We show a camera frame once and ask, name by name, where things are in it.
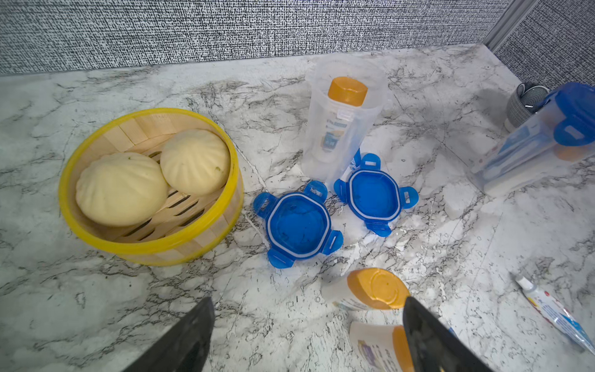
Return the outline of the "clear cup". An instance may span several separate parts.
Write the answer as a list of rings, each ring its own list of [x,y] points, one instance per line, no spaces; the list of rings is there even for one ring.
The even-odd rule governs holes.
[[[553,130],[561,119],[557,108],[542,108],[541,102],[536,113],[477,160],[467,172],[469,179],[487,195],[506,195],[592,157],[594,142],[566,147],[554,141]]]
[[[302,135],[302,171],[332,188],[387,103],[385,72],[359,57],[324,57],[306,74],[311,88]]]

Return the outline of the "clear cup back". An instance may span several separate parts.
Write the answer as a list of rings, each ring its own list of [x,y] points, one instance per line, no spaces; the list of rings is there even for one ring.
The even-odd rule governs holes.
[[[385,72],[359,57],[324,57],[306,74],[311,88],[302,135],[302,171],[332,188],[387,103]]]

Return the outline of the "toothpaste tube vertical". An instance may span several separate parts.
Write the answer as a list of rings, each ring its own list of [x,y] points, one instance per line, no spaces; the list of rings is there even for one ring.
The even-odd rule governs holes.
[[[519,274],[514,279],[533,307],[557,330],[583,350],[594,354],[594,344],[582,325],[567,308],[548,291]]]

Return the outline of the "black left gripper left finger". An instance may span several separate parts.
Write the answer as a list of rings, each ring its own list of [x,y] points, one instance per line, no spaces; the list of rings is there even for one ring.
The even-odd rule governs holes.
[[[201,371],[208,359],[215,310],[210,297],[202,299],[127,371]]]

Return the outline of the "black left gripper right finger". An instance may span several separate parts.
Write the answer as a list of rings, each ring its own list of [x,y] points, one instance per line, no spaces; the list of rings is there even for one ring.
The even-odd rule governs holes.
[[[403,323],[415,371],[492,371],[412,296],[404,304]]]

